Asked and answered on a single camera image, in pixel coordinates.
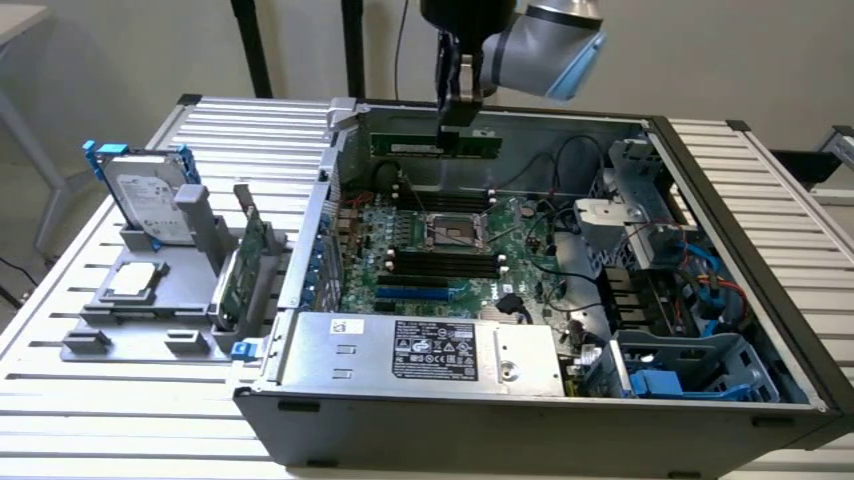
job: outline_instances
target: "motherboard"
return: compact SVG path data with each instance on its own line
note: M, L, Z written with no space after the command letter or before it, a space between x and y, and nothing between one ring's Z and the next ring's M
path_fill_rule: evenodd
M566 321L545 304L561 292L554 232L538 222L549 201L525 196L362 196L339 215L345 263L341 311L546 324ZM504 313L513 295L525 315Z

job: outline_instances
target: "hard drive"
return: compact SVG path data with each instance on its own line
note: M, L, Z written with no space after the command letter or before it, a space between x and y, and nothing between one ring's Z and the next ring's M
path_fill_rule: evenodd
M175 205L182 185L201 183L190 149L142 150L126 144L97 148L91 140L83 148L131 228L165 245L194 245L187 220Z

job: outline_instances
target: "green circuit board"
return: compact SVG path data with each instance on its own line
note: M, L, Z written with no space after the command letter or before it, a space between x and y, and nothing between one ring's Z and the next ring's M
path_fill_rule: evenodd
M346 274L341 311L381 313L374 311L378 300L375 290L378 277L389 274L385 269L386 251L394 245L399 250L413 252L504 254L508 257L506 266L509 267L509 271L498 279L449 277L453 291L450 301L394 300L395 314L485 318L516 323L516 318L500 314L494 307L498 299L509 293L516 293L529 305L536 322L544 322L544 305L537 302L536 286L542 282L549 290L557 280L553 275L540 271L529 261L530 253L525 250L525 240L534 218L524 218L520 214L520 207L525 201L525 197L500 197L496 207L488 211L486 215L479 215L482 222L479 247L466 246L447 239L441 245L429 245L426 240L430 215L446 221L465 223L466 219L473 217L471 214L434 214L397 210L382 201L361 208L358 216L349 222L350 240L342 245ZM546 228L546 222L541 222L532 236L544 239L548 233ZM437 242L443 240L437 235L434 239ZM537 255L534 259L544 267L557 269L554 257ZM558 322L557 312L554 313L556 321L548 320L550 313L546 311L545 323Z

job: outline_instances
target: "black pole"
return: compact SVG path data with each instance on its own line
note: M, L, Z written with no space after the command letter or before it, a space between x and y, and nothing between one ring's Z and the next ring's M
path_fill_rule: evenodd
M3 285L0 285L0 297L3 297L7 302L10 302L10 305L12 305L12 308L15 308L15 310L20 310L24 306L18 298L15 298L15 295L12 295L10 291L3 287Z
M365 98L365 45L362 43L363 0L342 0L347 95Z
M270 84L270 72L267 70L267 58L265 57L265 44L262 32L258 28L255 15L255 0L231 0L231 9L238 18L241 27L241 40L246 53L246 63L250 67L253 88L258 98L273 98L273 85Z

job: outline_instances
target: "power supply label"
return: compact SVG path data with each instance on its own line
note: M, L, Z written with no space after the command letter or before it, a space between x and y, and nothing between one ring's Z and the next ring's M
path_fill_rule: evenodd
M395 322L391 373L413 380L478 381L471 323Z

